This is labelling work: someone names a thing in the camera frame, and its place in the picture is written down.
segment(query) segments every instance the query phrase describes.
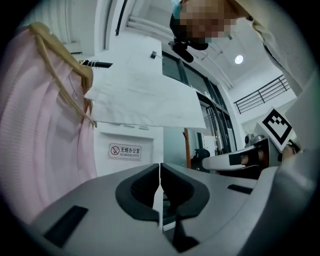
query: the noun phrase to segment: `black plastic panel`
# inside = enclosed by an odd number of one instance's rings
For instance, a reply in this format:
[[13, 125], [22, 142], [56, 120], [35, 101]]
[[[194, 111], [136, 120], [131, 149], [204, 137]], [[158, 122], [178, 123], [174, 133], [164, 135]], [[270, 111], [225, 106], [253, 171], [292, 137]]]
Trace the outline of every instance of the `black plastic panel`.
[[253, 188], [250, 188], [250, 187], [239, 186], [239, 185], [235, 185], [235, 184], [229, 185], [228, 189], [233, 190], [233, 191], [237, 191], [240, 193], [244, 193], [247, 195], [250, 195], [251, 192], [254, 190]]
[[73, 206], [44, 234], [44, 237], [62, 248], [87, 212], [87, 208]]

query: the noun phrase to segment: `black chair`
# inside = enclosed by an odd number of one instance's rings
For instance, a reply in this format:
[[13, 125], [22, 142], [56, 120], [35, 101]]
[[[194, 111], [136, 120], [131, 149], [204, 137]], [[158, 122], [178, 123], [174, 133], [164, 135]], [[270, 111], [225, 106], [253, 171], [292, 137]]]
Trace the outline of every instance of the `black chair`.
[[199, 171], [204, 173], [210, 173], [209, 170], [205, 169], [202, 165], [202, 160], [210, 157], [210, 152], [204, 148], [195, 149], [195, 156], [191, 159], [191, 169], [196, 170], [199, 168]]

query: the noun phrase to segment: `metal railing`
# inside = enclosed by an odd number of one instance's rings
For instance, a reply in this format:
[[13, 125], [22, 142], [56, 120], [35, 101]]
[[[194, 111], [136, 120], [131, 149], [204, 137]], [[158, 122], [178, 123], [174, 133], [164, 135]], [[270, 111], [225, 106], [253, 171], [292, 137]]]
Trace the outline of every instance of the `metal railing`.
[[249, 111], [261, 104], [266, 103], [267, 101], [272, 100], [278, 95], [285, 93], [289, 89], [291, 89], [290, 85], [288, 84], [284, 75], [281, 75], [260, 89], [237, 100], [234, 102], [234, 104], [239, 110], [239, 113], [242, 114], [243, 112]]

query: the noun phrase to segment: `no smoking sign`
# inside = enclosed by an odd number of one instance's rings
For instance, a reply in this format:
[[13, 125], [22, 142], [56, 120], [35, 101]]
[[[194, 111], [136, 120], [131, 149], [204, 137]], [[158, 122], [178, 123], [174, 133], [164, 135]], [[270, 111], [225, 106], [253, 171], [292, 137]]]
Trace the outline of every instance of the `no smoking sign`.
[[117, 146], [113, 146], [111, 149], [110, 149], [110, 152], [112, 155], [116, 156], [120, 153], [120, 148], [118, 148]]
[[111, 143], [108, 156], [113, 159], [140, 160], [141, 154], [141, 146]]

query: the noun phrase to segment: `black headset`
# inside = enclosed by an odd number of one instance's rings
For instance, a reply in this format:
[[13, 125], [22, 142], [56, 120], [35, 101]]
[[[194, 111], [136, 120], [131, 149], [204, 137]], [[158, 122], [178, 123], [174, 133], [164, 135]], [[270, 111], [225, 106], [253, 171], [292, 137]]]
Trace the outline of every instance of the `black headset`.
[[187, 51], [188, 46], [198, 51], [204, 51], [209, 46], [207, 43], [195, 42], [187, 38], [187, 34], [182, 31], [179, 19], [175, 19], [173, 15], [170, 19], [170, 28], [174, 34], [173, 41], [169, 42], [171, 49], [188, 63], [194, 61], [194, 57]]

